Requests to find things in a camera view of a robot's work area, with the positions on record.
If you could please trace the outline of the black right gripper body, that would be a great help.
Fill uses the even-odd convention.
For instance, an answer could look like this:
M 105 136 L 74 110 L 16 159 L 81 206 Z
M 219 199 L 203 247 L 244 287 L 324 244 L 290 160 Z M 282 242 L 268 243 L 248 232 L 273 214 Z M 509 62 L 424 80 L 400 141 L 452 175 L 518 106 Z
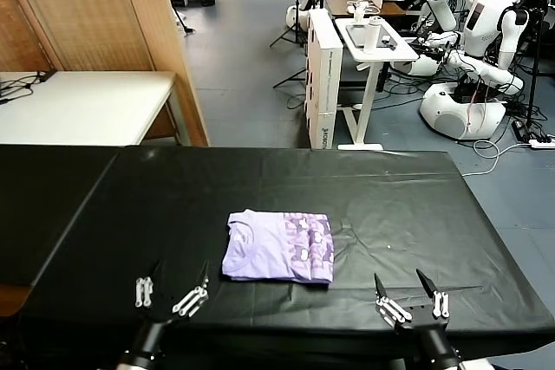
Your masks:
M 398 335 L 411 341 L 417 349 L 420 369 L 459 369 L 460 355 L 447 338 L 450 319 L 435 319 L 433 303 L 403 307 L 411 314 L 411 322 L 395 328 Z

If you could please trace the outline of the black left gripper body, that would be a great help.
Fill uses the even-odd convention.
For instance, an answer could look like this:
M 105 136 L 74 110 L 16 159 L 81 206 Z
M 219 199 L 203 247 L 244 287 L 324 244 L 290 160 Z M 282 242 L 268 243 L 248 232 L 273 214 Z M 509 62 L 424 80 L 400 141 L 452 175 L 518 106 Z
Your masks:
M 140 326 L 127 350 L 128 364 L 155 364 L 160 356 L 160 343 L 165 331 L 182 316 L 177 314 L 140 314 Z

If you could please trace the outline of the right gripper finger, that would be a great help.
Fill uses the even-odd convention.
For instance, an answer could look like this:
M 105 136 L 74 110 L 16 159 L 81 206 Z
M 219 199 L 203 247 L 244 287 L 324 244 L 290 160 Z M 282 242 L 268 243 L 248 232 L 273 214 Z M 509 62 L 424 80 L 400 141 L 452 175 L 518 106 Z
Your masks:
M 387 294 L 382 280 L 374 274 L 375 307 L 382 319 L 391 327 L 401 327 L 411 322 L 411 314 Z
M 449 295 L 440 291 L 434 282 L 420 269 L 416 270 L 422 287 L 433 303 L 433 317 L 435 319 L 449 318 Z

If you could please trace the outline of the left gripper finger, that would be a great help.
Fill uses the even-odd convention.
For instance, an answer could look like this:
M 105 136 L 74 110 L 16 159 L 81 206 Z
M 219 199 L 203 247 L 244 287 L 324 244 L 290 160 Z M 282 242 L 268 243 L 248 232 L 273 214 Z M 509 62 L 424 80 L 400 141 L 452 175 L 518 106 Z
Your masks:
M 172 306 L 172 313 L 178 316 L 194 316 L 209 297 L 208 285 L 209 262 L 205 261 L 197 285 Z
M 154 277 L 160 269 L 160 260 L 157 260 L 145 276 L 135 280 L 134 306 L 136 308 L 151 308 L 153 305 Z

